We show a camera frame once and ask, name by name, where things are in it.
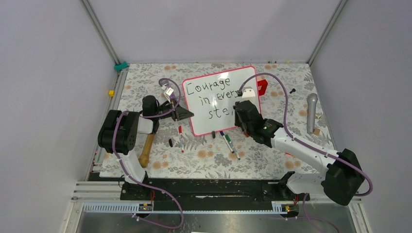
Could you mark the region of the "pink framed whiteboard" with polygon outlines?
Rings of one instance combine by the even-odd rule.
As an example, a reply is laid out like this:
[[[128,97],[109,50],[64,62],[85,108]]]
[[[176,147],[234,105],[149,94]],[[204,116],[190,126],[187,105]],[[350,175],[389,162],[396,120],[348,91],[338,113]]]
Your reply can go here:
[[[235,128],[235,102],[241,101],[236,91],[257,73],[253,66],[185,79],[182,88],[195,136]]]

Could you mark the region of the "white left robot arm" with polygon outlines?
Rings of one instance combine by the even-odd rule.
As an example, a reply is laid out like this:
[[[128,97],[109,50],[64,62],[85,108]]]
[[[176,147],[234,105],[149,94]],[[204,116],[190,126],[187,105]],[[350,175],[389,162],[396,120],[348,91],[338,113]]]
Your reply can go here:
[[[142,111],[108,111],[98,134],[98,145],[116,156],[127,183],[133,183],[132,193],[140,200],[149,197],[151,187],[145,183],[147,165],[159,120],[180,121],[194,113],[180,106],[178,100],[160,104],[152,96],[142,99]]]

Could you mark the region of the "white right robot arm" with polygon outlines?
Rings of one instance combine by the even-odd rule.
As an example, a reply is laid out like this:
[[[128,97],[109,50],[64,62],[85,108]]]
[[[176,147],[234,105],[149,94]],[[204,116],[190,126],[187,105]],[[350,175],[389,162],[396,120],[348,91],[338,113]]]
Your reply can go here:
[[[279,195],[291,200],[297,194],[324,194],[335,203],[347,206],[366,179],[355,153],[325,148],[292,136],[286,125],[263,118],[249,100],[234,105],[235,125],[259,144],[289,153],[315,169],[319,176],[290,173],[283,177]]]

